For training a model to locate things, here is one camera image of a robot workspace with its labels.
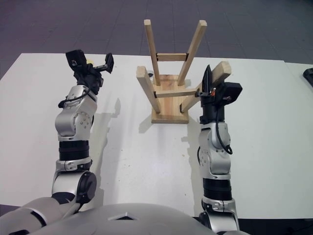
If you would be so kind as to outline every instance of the silver robot arm segment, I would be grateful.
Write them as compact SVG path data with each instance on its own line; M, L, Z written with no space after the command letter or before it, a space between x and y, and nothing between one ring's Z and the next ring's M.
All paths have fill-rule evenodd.
M203 116L200 117L200 147L197 152L203 180L202 224L213 232L239 231L235 200L230 186L230 135L224 121L224 106L234 102L242 91L238 83L222 82L212 86L210 66L202 80Z
M56 161L52 196L33 200L0 217L0 234L33 233L73 215L94 197L97 182L89 171L92 160L88 140L97 109L96 95L103 85L100 72L111 73L114 60L109 53L105 65L93 67L87 64L81 50L70 51L66 57L77 85L59 103L62 111L55 120L60 156Z

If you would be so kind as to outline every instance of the black device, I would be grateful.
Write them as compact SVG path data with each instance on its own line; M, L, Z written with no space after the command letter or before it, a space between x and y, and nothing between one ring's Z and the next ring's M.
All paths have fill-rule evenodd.
M303 76L313 87L313 68L307 69L303 72Z
M202 92L199 90L196 96L201 98L201 107L203 115L200 117L201 124L208 124L219 117L219 121L224 121L224 106L235 102L242 91L239 83L221 82L216 87L212 82L212 71L210 65L206 70L202 79Z
M95 95L98 94L100 87L103 86L103 78L101 76L102 71L111 73L114 66L114 59L112 53L106 55L106 63L97 67L93 67L92 64L87 64L87 59L82 50L73 50L65 53L67 62L70 68L74 71L74 77L77 80L77 85L84 85L88 87L85 93L77 98L62 100L58 107L63 108L66 102L75 101L83 98L92 91Z

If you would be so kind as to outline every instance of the white surface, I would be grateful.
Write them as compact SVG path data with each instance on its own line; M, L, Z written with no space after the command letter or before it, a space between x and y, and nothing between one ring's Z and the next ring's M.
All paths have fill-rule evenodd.
M100 65L105 56L87 58ZM93 170L101 166L94 205L155 203L198 215L200 104L189 111L188 125L151 125L151 106L135 77L138 65L152 68L150 57L116 55L114 60L112 75L103 73L90 140ZM191 87L207 64L214 68L220 61L195 58L187 75ZM312 218L309 85L299 83L283 61L228 61L228 81L243 87L238 100L225 108L239 218ZM159 63L160 73L178 74L181 64ZM58 159L57 104L75 81L63 54L22 54L0 81L1 204L20 206L50 196Z

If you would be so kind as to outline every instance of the floor tile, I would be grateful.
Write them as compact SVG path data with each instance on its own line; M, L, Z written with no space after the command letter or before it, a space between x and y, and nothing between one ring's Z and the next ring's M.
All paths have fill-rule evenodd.
M240 45L209 44L211 57L215 58L246 58Z
M114 23L102 24L102 23L90 23L85 25L80 34L82 40L108 40L110 39L113 31Z
M285 62L313 64L312 59L306 54L305 50L276 48L279 57Z
M110 40L107 51L113 55L139 55L141 41L115 41Z
M5 75L13 63L14 60L0 60L0 79Z
M62 38L62 39L54 39L49 38L42 45L42 52L44 53L65 53L71 50L74 50L76 38Z
M175 51L174 42L166 42L162 44L156 44L156 52L158 53L173 53ZM150 55L149 46L147 42L142 42L140 48L140 55Z
M189 46L190 43L175 42L175 53L187 53ZM205 40L200 43L196 57L210 57L209 47Z
M86 54L106 54L110 52L108 48L108 40L106 41L82 41L78 40L74 47L75 49L81 49Z
M271 46L243 46L247 59L280 60L275 49Z

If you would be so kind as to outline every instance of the metal joint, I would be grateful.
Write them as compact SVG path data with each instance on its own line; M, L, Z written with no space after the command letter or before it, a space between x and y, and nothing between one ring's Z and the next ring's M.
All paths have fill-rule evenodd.
M77 171L77 170L86 170L84 165L91 165L91 157L71 160L71 161L56 161L56 171Z

